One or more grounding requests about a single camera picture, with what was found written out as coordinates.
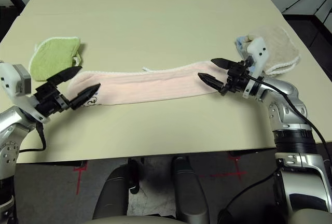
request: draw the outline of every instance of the pink towel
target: pink towel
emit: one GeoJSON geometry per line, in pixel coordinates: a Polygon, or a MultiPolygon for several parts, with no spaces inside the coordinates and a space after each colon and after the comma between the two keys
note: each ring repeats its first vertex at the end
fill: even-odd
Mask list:
{"type": "Polygon", "coordinates": [[[86,106],[161,101],[216,92],[201,81],[197,73],[211,74],[224,83],[227,79],[227,71],[210,61],[139,73],[86,71],[72,79],[68,98],[74,98],[83,89],[97,83],[101,86],[85,103],[86,106]]]}

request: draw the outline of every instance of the green towel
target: green towel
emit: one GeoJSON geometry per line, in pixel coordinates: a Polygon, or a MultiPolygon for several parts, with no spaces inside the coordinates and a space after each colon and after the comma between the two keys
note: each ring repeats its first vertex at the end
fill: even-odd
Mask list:
{"type": "Polygon", "coordinates": [[[31,58],[31,77],[43,81],[66,68],[78,66],[82,61],[79,45],[78,37],[52,37],[43,41],[31,58]]]}

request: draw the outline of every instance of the table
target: table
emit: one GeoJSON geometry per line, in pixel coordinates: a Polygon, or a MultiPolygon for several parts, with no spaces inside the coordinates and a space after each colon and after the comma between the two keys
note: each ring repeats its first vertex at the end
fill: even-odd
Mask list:
{"type": "MultiPolygon", "coordinates": [[[[31,0],[0,43],[0,57],[27,67],[36,43],[79,36],[85,71],[167,69],[217,57],[238,61],[235,38],[269,24],[284,27],[302,56],[278,78],[298,88],[309,118],[332,140],[332,83],[270,0],[31,0]]],[[[2,90],[0,99],[0,111],[11,106],[2,90]]],[[[274,146],[264,106],[232,93],[68,110],[51,116],[45,136],[46,151],[23,153],[18,162],[274,146]]],[[[39,142],[34,131],[21,148],[39,142]]]]}

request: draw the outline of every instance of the beige towel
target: beige towel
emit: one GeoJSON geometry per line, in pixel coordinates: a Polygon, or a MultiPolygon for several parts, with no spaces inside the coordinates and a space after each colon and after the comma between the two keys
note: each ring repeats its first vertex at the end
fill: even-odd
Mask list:
{"type": "Polygon", "coordinates": [[[237,39],[237,48],[244,59],[246,48],[256,37],[262,37],[270,57],[265,64],[267,75],[283,74],[292,70],[300,60],[299,50],[294,46],[287,32],[280,26],[264,26],[237,39]]]}

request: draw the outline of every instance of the towel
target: towel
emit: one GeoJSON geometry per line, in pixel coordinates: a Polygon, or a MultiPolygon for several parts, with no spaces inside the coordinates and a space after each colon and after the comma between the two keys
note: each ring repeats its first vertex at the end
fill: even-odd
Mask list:
{"type": "Polygon", "coordinates": [[[237,49],[243,59],[248,57],[247,47],[251,41],[262,37],[270,57],[264,66],[267,75],[283,74],[292,70],[300,60],[299,50],[294,46],[287,32],[280,26],[265,26],[238,37],[237,49]]]}
{"type": "Polygon", "coordinates": [[[78,66],[82,61],[79,45],[78,37],[52,37],[40,43],[30,60],[31,77],[44,81],[66,68],[78,66]]]}
{"type": "Polygon", "coordinates": [[[71,80],[66,95],[71,100],[85,88],[100,83],[98,92],[85,103],[90,106],[162,101],[217,92],[197,73],[212,74],[223,83],[227,81],[227,71],[211,61],[136,73],[85,71],[71,80]]]}

